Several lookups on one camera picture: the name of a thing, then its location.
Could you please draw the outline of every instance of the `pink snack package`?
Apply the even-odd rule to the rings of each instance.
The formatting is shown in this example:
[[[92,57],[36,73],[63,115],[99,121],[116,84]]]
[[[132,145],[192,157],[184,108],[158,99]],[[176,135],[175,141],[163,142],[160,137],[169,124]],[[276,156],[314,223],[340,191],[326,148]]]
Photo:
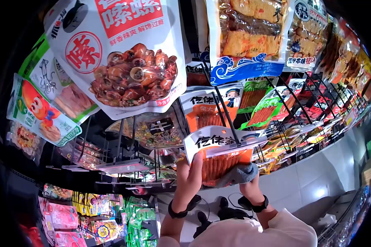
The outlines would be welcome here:
[[[81,233],[54,232],[55,246],[58,247],[87,247]]]

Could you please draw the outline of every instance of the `red circular stamp logo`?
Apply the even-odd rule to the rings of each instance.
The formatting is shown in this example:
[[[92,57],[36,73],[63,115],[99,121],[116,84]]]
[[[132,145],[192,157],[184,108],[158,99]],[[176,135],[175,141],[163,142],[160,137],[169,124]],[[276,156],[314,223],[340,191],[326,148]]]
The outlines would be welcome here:
[[[91,32],[78,32],[70,38],[65,49],[67,62],[79,73],[88,74],[102,60],[102,44]]]

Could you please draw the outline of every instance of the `squid illustration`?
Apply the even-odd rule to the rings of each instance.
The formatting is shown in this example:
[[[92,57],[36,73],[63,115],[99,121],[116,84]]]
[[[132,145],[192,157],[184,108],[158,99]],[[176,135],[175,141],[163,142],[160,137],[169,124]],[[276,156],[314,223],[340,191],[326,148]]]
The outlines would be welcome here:
[[[60,111],[51,107],[49,103],[37,92],[30,82],[24,80],[22,85],[22,97],[27,108],[33,112],[34,116],[42,120],[43,125],[51,127],[52,119],[60,115]]]

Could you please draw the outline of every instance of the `black shoe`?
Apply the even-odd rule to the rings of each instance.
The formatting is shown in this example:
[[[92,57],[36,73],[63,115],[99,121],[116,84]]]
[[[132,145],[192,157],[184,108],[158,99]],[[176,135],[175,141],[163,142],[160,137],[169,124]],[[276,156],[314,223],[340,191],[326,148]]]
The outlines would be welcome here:
[[[220,207],[223,208],[223,207],[228,207],[228,201],[227,201],[227,198],[225,197],[221,197],[220,199]]]
[[[201,222],[201,224],[203,224],[206,221],[208,221],[208,218],[206,218],[205,213],[203,213],[202,211],[199,211],[198,212],[198,220],[199,220],[199,222]]]

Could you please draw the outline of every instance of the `gray cloth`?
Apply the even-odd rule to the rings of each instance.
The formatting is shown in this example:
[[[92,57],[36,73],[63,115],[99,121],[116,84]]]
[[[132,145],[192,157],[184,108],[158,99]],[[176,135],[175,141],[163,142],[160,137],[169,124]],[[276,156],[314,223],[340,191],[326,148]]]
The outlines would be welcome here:
[[[252,181],[257,173],[258,168],[255,163],[251,163],[250,165],[235,165],[229,173],[216,182],[216,187],[221,188],[229,183],[231,183],[231,185],[248,183]]]

